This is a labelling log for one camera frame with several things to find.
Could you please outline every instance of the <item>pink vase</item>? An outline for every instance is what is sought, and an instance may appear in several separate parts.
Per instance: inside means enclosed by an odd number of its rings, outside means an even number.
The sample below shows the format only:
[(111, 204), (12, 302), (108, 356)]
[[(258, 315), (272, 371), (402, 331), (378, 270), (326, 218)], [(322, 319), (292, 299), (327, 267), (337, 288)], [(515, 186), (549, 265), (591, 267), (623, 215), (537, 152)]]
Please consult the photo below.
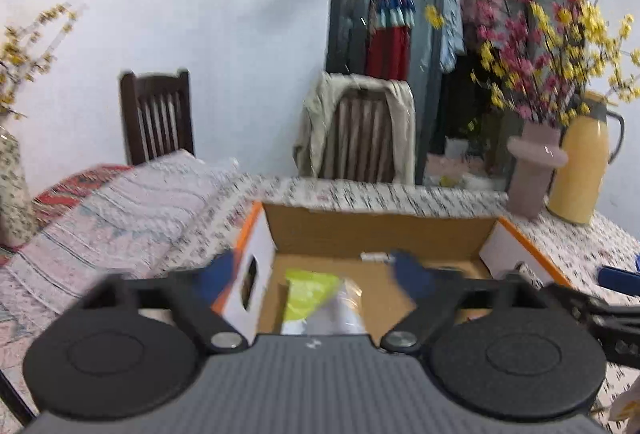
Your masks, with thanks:
[(524, 123), (521, 137), (509, 138), (507, 149), (518, 160), (509, 186), (511, 213), (528, 219), (540, 214), (554, 169), (568, 160), (559, 143), (559, 129), (532, 121)]

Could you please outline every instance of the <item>gray ribbed panel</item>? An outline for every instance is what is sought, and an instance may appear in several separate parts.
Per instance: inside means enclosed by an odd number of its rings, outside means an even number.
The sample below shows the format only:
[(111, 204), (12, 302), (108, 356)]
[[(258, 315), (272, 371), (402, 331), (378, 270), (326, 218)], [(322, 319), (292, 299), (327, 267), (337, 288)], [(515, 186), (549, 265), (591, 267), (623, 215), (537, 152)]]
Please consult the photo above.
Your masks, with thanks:
[(44, 413), (24, 434), (602, 434), (587, 417), (508, 424), (443, 397), (413, 358), (367, 337), (258, 337), (214, 356), (180, 398), (149, 414), (85, 423)]

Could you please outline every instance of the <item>beige jacket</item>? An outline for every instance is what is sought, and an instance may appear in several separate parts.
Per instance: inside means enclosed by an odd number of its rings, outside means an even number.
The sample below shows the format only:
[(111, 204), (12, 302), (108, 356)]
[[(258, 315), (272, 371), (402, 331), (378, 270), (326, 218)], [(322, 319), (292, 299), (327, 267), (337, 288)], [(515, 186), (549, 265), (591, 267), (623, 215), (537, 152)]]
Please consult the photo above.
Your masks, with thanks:
[(353, 74), (323, 72), (303, 102), (300, 130), (293, 147), (298, 174), (317, 178), (322, 167), (324, 141), (331, 127), (335, 108), (350, 87), (383, 90), (393, 130), (395, 183), (415, 183), (415, 108), (414, 96), (405, 81), (379, 80)]

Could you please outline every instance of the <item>thermos handle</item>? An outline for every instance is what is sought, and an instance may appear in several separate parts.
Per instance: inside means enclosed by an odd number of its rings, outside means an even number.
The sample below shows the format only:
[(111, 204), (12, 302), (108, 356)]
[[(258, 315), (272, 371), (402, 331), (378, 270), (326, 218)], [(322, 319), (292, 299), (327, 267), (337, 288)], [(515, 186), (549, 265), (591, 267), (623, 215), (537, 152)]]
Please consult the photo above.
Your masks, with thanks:
[(617, 157), (618, 153), (620, 152), (620, 148), (622, 147), (622, 140), (625, 137), (625, 119), (620, 114), (616, 114), (615, 112), (611, 112), (610, 110), (607, 110), (607, 116), (617, 119), (618, 123), (620, 123), (620, 139), (618, 140), (618, 144), (616, 145), (616, 149), (613, 151), (613, 154), (609, 156), (610, 165)]

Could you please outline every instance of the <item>black round disc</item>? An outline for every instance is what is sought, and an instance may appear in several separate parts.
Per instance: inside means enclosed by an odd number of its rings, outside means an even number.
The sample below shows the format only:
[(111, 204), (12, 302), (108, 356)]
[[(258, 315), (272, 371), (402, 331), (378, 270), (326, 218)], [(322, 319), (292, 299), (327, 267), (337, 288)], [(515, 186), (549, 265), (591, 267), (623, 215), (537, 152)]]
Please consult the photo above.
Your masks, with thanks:
[(435, 340), (430, 364), (459, 403), (516, 421), (588, 410), (606, 371), (601, 346), (580, 325), (529, 308), (456, 325)]
[(38, 337), (24, 359), (40, 409), (78, 419), (147, 412), (181, 393), (198, 363), (179, 329), (115, 308), (72, 311)]

